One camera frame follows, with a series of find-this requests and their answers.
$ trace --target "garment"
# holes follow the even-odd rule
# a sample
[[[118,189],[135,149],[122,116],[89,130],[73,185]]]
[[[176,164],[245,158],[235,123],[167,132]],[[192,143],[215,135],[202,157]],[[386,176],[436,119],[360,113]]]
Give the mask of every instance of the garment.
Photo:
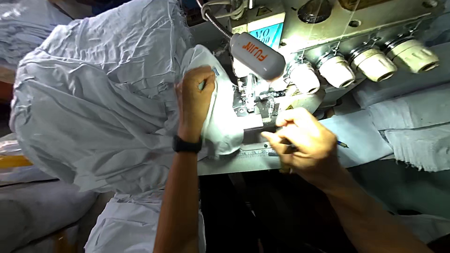
[[[0,15],[0,65],[13,70],[57,25],[72,21],[47,0],[2,2]]]
[[[116,194],[97,218],[86,253],[153,252],[163,191],[139,198]],[[198,213],[199,252],[205,252],[203,216]]]
[[[183,75],[189,70],[209,65],[216,74],[216,87],[211,96],[208,115],[203,124],[202,137],[214,150],[213,155],[230,154],[238,150],[244,130],[233,110],[233,83],[219,61],[203,45],[187,50],[181,63]]]
[[[164,187],[178,128],[174,83],[189,42],[176,0],[134,0],[56,27],[17,70],[10,127],[26,157],[82,191],[141,194]],[[218,94],[214,99],[228,100],[221,94],[230,92]],[[209,113],[205,127],[213,129],[217,117]],[[214,153],[207,148],[199,159]]]

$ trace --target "ruler scale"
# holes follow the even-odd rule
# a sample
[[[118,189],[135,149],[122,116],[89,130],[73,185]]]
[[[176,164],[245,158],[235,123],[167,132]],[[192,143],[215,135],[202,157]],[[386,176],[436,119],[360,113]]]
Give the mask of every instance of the ruler scale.
[[[256,150],[239,150],[237,154],[206,157],[197,163],[199,176],[247,171],[259,171],[281,168],[279,158],[270,156],[275,151],[271,148]]]

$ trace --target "sewing machine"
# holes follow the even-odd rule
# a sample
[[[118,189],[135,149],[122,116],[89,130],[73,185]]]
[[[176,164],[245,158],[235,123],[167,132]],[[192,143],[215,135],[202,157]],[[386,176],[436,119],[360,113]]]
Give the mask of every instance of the sewing machine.
[[[231,2],[232,10],[242,11],[221,20],[224,26],[233,34],[247,32],[281,53],[286,68],[281,78],[267,82],[230,57],[237,78],[233,109],[245,126],[243,153],[237,157],[242,155],[246,162],[233,165],[225,161],[224,172],[235,172],[233,168],[246,163],[252,167],[258,163],[279,166],[259,133],[274,131],[276,116],[282,110],[304,107],[314,113],[335,106],[367,78],[381,82],[398,68],[420,74],[439,65],[438,57],[420,40],[444,12],[442,1]]]

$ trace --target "white fabric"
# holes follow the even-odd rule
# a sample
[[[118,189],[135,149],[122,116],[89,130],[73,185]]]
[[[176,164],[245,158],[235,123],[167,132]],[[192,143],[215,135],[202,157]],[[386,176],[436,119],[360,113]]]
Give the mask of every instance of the white fabric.
[[[413,129],[450,122],[450,84],[369,106],[378,130]]]
[[[386,130],[397,160],[428,172],[450,170],[450,124],[419,129]]]
[[[366,110],[319,121],[336,134],[349,148],[338,146],[337,156],[345,168],[368,163],[392,154],[392,149],[381,137]]]
[[[353,97],[361,106],[367,108],[387,99],[408,94],[421,89],[437,86],[450,81],[450,42],[431,47],[439,56],[440,66],[421,74],[413,74],[400,68],[395,75],[382,82],[363,81],[352,90]]]
[[[182,77],[189,40],[176,0],[134,0],[56,27],[17,70],[10,127],[24,154],[82,191],[161,189],[178,125],[173,84]],[[200,65],[213,62],[202,62],[196,58],[198,48],[194,51],[187,69],[192,67],[189,59]],[[219,64],[216,68],[223,71]],[[224,88],[218,83],[221,91],[215,96],[224,106],[230,93],[226,79]],[[217,105],[216,110],[226,113]],[[214,115],[210,111],[211,130],[205,128],[205,135],[222,130],[215,120],[226,119]],[[218,154],[226,153],[223,142],[212,141],[221,148]],[[214,151],[203,150],[199,159],[207,153]]]
[[[15,69],[19,60],[38,47],[57,25],[71,21],[47,0],[0,3],[0,64]]]
[[[158,227],[163,192],[139,198],[116,194],[97,218],[86,253],[150,253]],[[205,252],[203,216],[198,214],[199,252]]]
[[[219,61],[203,45],[189,49],[183,57],[183,75],[189,70],[209,65],[216,73],[216,87],[211,96],[207,118],[203,124],[202,137],[207,146],[212,145],[214,155],[230,154],[239,149],[244,130],[233,110],[233,83]]]
[[[96,196],[62,181],[1,187],[0,252],[8,253],[78,221]]]

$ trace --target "black watch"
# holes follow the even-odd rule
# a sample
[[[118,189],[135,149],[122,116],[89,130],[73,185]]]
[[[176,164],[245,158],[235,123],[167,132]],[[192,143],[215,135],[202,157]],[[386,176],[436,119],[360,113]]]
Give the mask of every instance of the black watch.
[[[199,138],[197,143],[190,143],[182,140],[179,136],[174,136],[172,148],[175,152],[186,151],[197,154],[202,149],[202,138]]]

